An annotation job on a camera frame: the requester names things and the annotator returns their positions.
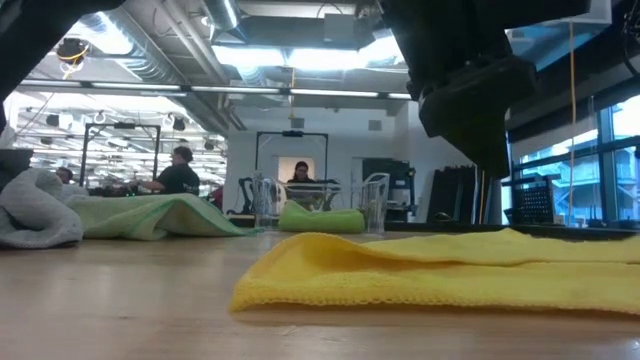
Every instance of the table surface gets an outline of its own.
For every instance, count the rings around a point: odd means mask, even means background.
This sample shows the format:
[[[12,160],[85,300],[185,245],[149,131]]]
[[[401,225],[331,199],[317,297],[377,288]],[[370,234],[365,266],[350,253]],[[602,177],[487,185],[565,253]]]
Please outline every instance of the table surface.
[[[640,359],[640,319],[615,314],[301,307],[229,314],[235,281],[284,237],[0,252],[0,359]]]

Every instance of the black equipment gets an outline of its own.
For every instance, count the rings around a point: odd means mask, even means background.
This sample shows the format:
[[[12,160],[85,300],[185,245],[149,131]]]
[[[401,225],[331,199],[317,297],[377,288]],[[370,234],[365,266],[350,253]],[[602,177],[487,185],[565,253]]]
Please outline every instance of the black equipment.
[[[121,186],[121,187],[98,187],[89,189],[90,196],[100,196],[106,198],[119,198],[119,197],[132,197],[132,196],[143,196],[143,195],[153,195],[149,193],[141,193],[138,186]]]
[[[505,210],[509,223],[552,225],[554,223],[552,181],[559,178],[560,175],[533,176],[503,182],[502,186],[511,186],[513,208]]]
[[[244,199],[244,205],[242,205],[242,211],[240,213],[235,210],[228,210],[227,215],[252,215],[255,213],[253,209],[253,203],[249,199],[249,193],[253,194],[253,179],[242,178],[238,180],[240,190],[242,191],[242,198]]]
[[[490,176],[508,176],[504,116],[537,84],[534,65],[513,55],[505,29],[580,15],[591,1],[378,2],[427,135],[442,136]]]

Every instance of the yellow microfiber cloth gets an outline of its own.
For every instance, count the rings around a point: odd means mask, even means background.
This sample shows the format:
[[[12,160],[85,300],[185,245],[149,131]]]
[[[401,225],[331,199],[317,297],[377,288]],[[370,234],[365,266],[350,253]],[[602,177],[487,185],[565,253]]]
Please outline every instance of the yellow microfiber cloth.
[[[640,314],[640,237],[570,243],[506,229],[356,244],[300,234],[247,271],[236,284],[231,310],[274,303]]]

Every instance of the green cloth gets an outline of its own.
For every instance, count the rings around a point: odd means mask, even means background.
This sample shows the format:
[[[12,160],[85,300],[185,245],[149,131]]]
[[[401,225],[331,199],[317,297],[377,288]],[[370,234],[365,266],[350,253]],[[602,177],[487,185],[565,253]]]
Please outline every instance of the green cloth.
[[[289,232],[360,234],[364,232],[364,215],[353,209],[310,212],[295,201],[287,201],[278,228]]]
[[[85,239],[157,240],[183,236],[242,236],[212,204],[191,194],[125,198],[73,197],[67,205],[82,221]]]

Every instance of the gray towel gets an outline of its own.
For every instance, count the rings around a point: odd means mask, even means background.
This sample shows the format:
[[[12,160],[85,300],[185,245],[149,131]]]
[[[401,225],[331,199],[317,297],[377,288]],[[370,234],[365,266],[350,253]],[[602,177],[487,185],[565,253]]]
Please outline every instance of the gray towel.
[[[0,246],[46,249],[82,240],[80,217],[58,199],[62,183],[52,172],[29,169],[0,194]]]

